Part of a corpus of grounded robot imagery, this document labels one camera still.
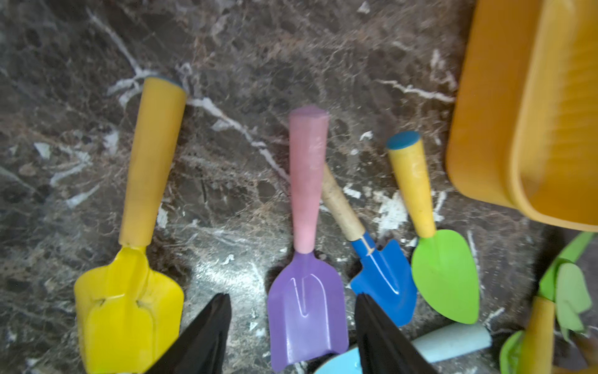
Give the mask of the purple shovel pink handle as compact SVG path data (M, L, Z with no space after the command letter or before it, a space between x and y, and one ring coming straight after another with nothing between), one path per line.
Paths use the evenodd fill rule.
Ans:
M314 105L290 113L290 178L293 224L291 262L267 299L274 372L349 346L344 283L333 266L316 258L329 115Z

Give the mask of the small yellow shovel yellow handle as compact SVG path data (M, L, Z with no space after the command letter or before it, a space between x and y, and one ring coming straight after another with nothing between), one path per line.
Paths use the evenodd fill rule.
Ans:
M517 373L552 373L554 323L554 302L536 296L528 327L523 336Z

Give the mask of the light blue shovel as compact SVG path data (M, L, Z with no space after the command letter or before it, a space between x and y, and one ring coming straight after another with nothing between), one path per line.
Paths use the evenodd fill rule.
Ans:
M467 355L489 348L491 334L483 324L454 323L411 341L429 363ZM327 360L316 370L320 373L362 373L358 346Z

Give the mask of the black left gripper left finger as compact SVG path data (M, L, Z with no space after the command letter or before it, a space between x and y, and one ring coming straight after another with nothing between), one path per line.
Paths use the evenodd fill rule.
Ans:
M221 373L230 321L230 296L219 293L147 372Z

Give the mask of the yellow plastic storage box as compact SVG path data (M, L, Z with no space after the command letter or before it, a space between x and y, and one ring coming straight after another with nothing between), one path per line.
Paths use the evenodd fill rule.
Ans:
M597 229L597 4L479 1L446 170L464 195Z

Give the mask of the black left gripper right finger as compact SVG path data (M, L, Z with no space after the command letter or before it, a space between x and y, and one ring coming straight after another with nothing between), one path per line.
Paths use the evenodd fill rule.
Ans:
M437 373L370 295L358 295L355 321L364 373Z

